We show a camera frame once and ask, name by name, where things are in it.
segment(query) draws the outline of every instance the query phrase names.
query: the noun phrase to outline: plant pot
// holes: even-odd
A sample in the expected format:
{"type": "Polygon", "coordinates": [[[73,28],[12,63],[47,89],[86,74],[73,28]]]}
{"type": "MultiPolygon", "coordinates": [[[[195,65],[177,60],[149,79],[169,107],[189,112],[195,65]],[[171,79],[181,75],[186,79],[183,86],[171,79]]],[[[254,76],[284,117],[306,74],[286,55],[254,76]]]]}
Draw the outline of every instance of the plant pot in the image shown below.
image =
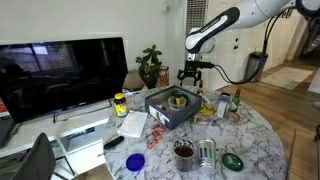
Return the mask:
{"type": "Polygon", "coordinates": [[[152,89],[152,88],[156,87],[157,77],[155,76],[155,74],[141,74],[140,73],[140,77],[143,80],[143,82],[146,84],[148,89],[152,89]]]}

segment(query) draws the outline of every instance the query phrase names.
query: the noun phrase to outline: laptop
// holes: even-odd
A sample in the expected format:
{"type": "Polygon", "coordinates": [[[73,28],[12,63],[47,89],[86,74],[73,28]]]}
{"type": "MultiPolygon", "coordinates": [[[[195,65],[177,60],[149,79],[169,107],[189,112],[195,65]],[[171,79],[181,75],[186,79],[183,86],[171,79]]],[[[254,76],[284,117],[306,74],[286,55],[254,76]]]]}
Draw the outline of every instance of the laptop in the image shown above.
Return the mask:
{"type": "Polygon", "coordinates": [[[3,148],[10,140],[16,123],[0,98],[0,148],[3,148]]]}

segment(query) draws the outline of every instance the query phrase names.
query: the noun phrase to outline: wooden floor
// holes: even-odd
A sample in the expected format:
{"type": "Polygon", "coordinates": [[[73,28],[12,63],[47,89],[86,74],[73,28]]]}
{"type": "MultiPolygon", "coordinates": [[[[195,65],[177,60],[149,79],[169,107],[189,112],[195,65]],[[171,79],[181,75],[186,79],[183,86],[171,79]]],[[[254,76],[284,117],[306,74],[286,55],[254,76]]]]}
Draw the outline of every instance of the wooden floor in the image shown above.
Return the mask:
{"type": "MultiPolygon", "coordinates": [[[[241,100],[269,121],[283,143],[288,160],[291,153],[290,178],[316,179],[316,147],[313,143],[313,137],[316,126],[320,124],[320,111],[313,108],[311,103],[320,101],[320,95],[307,90],[320,67],[320,56],[285,61],[282,65],[265,71],[262,78],[283,67],[311,70],[313,73],[294,90],[262,82],[241,85],[241,100]]],[[[220,89],[220,91],[234,94],[237,87],[231,85],[220,89]]],[[[92,180],[110,179],[111,177],[104,166],[101,166],[77,179],[80,178],[92,180]]]]}

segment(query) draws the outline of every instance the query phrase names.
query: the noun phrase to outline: rug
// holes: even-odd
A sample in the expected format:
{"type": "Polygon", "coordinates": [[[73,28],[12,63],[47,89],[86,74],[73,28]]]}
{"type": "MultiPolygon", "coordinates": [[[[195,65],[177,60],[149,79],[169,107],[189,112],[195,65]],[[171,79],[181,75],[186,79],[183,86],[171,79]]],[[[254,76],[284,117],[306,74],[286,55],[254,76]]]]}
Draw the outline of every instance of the rug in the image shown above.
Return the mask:
{"type": "Polygon", "coordinates": [[[320,68],[318,69],[316,76],[313,78],[308,91],[320,94],[320,68]]]}
{"type": "Polygon", "coordinates": [[[312,74],[312,71],[284,67],[261,82],[292,90],[312,74]]]}

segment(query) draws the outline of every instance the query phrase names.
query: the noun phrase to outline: potted plant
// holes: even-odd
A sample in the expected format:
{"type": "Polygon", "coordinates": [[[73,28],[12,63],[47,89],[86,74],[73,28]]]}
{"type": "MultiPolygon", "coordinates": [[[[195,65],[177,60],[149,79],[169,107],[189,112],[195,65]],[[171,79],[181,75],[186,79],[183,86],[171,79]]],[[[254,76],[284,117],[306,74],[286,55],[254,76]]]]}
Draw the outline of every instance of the potted plant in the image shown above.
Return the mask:
{"type": "Polygon", "coordinates": [[[159,77],[162,62],[159,61],[158,55],[162,55],[162,52],[156,50],[156,45],[142,52],[147,55],[136,59],[136,62],[140,63],[139,74],[148,89],[152,89],[156,87],[157,78],[159,77]]]}

